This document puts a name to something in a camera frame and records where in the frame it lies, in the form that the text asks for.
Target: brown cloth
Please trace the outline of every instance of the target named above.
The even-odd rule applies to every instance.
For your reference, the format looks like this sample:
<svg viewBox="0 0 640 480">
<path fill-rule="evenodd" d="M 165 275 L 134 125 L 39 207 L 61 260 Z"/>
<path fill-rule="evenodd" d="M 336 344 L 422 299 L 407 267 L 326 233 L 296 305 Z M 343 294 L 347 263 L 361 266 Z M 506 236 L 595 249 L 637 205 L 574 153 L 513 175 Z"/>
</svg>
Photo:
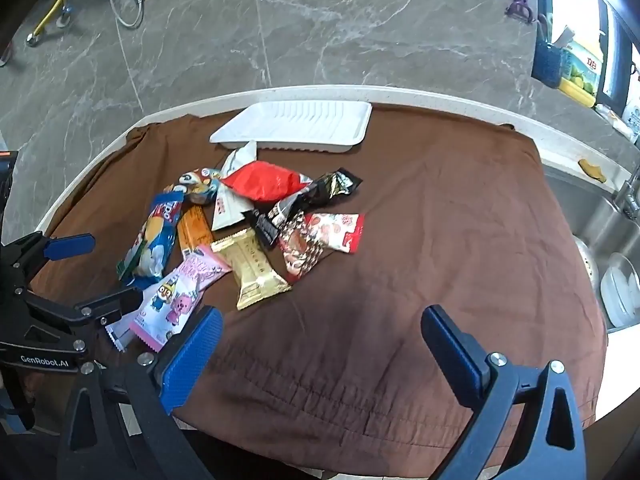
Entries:
<svg viewBox="0 0 640 480">
<path fill-rule="evenodd" d="M 37 291 L 73 304 L 116 288 L 116 262 L 153 196 L 184 171 L 221 167 L 229 150 L 209 135 L 235 113 L 132 131 L 54 219 L 57 236 L 94 234 L 95 251 L 47 264 Z M 593 421 L 606 330 L 532 140 L 460 116 L 376 106 L 364 142 L 347 153 L 258 158 L 310 177 L 343 166 L 362 178 L 354 196 L 326 209 L 365 215 L 360 246 L 329 254 L 290 292 L 241 312 L 231 274 L 211 286 L 204 301 L 225 314 L 223 338 L 179 418 L 295 465 L 428 476 L 470 416 L 420 336 L 424 307 L 439 303 L 488 351 L 538 367 L 562 360 L 583 423 Z M 280 251 L 269 258 L 284 275 Z M 169 268 L 179 262 L 175 248 Z M 142 349 L 136 342 L 118 354 L 102 334 L 98 358 L 115 364 Z"/>
</svg>

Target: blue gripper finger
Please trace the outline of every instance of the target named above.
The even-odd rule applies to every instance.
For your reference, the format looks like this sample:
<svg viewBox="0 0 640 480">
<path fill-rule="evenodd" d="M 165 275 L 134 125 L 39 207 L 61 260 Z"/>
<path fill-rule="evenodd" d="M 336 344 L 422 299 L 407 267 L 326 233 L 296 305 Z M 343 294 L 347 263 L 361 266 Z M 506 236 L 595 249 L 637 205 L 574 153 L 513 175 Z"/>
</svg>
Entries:
<svg viewBox="0 0 640 480">
<path fill-rule="evenodd" d="M 169 414 L 182 406 L 193 385 L 206 366 L 222 336 L 222 314 L 215 308 L 208 311 L 188 335 L 160 378 L 160 402 Z"/>
<path fill-rule="evenodd" d="M 72 256 L 88 254 L 94 250 L 95 238 L 90 234 L 52 238 L 44 249 L 44 256 L 49 260 L 65 260 Z"/>
<path fill-rule="evenodd" d="M 439 305 L 424 309 L 420 320 L 422 338 L 460 405 L 476 410 L 489 384 L 487 353 L 470 334 L 460 331 Z"/>
</svg>

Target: faucet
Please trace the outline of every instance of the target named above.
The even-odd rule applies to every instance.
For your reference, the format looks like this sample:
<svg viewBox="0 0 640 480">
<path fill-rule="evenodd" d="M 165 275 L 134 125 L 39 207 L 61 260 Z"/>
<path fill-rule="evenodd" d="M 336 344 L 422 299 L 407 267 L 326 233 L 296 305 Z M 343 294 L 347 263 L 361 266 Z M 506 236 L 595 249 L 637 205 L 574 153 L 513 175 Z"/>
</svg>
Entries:
<svg viewBox="0 0 640 480">
<path fill-rule="evenodd" d="M 638 218 L 640 205 L 636 200 L 636 183 L 640 179 L 640 163 L 636 166 L 628 180 L 620 187 L 620 190 L 613 197 L 615 208 L 623 212 L 632 220 Z"/>
</svg>

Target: white plastic tray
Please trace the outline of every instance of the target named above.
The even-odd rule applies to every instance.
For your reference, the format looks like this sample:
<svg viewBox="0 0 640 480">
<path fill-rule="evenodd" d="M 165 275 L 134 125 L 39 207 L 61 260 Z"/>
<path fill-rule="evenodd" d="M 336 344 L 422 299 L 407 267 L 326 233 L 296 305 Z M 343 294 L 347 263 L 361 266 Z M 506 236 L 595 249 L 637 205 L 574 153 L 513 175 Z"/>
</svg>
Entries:
<svg viewBox="0 0 640 480">
<path fill-rule="evenodd" d="M 371 104 L 361 101 L 256 103 L 211 134 L 226 148 L 255 140 L 259 148 L 346 152 L 362 142 Z"/>
</svg>

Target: white countertop edge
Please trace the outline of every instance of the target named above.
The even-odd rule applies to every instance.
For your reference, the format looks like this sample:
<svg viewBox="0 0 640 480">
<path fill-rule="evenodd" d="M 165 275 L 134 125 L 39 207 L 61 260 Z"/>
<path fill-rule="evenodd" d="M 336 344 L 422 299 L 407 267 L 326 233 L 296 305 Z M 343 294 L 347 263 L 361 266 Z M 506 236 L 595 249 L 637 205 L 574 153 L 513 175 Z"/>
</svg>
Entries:
<svg viewBox="0 0 640 480">
<path fill-rule="evenodd" d="M 126 143 L 127 134 L 139 126 L 151 123 L 164 123 L 172 119 L 191 114 L 197 117 L 206 117 L 214 114 L 239 110 L 254 103 L 279 100 L 349 100 L 368 101 L 379 104 L 393 104 L 413 106 L 417 108 L 430 108 L 450 112 L 467 117 L 473 117 L 492 124 L 510 123 L 520 133 L 530 137 L 536 143 L 543 164 L 552 166 L 577 176 L 586 182 L 613 192 L 620 188 L 629 177 L 629 172 L 619 166 L 610 158 L 601 154 L 594 148 L 587 146 L 580 140 L 546 126 L 533 119 L 521 116 L 508 110 L 502 110 L 495 106 L 478 103 L 469 99 L 453 97 L 435 92 L 411 90 L 407 88 L 393 88 L 386 86 L 361 86 L 361 85 L 308 85 L 288 86 L 281 88 L 268 88 L 249 90 L 219 97 L 203 99 L 167 110 L 162 110 L 140 119 L 126 132 L 121 134 L 109 146 L 102 150 L 89 164 L 86 165 L 75 179 L 66 187 L 53 205 L 46 212 L 37 226 L 37 230 L 44 231 L 55 211 L 66 200 L 78 183 L 110 153 L 116 152 Z M 586 158 L 590 164 L 600 166 L 607 176 L 606 184 L 601 185 L 585 175 L 578 166 L 578 160 Z"/>
</svg>

